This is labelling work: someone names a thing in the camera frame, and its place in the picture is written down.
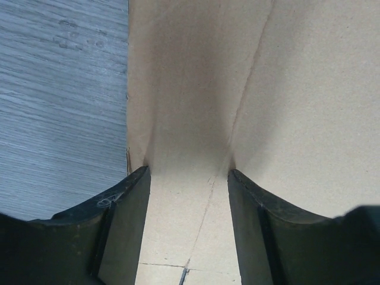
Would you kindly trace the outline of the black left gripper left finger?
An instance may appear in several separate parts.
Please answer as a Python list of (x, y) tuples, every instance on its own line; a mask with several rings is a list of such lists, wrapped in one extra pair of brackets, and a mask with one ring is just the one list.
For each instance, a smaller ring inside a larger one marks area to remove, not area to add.
[(48, 220), (1, 215), (2, 284), (134, 284), (151, 174), (138, 168)]

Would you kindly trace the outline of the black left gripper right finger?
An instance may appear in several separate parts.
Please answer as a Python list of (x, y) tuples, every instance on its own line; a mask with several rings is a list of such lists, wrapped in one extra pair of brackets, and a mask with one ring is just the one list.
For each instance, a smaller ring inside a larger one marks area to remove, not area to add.
[(228, 174), (242, 284), (378, 284), (379, 207), (327, 218)]

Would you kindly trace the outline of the brown cardboard box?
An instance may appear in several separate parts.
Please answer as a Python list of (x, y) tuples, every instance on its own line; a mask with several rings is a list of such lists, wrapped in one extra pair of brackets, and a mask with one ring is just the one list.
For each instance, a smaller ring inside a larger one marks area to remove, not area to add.
[(378, 1), (131, 1), (137, 284), (239, 284), (229, 169), (326, 217), (379, 203)]

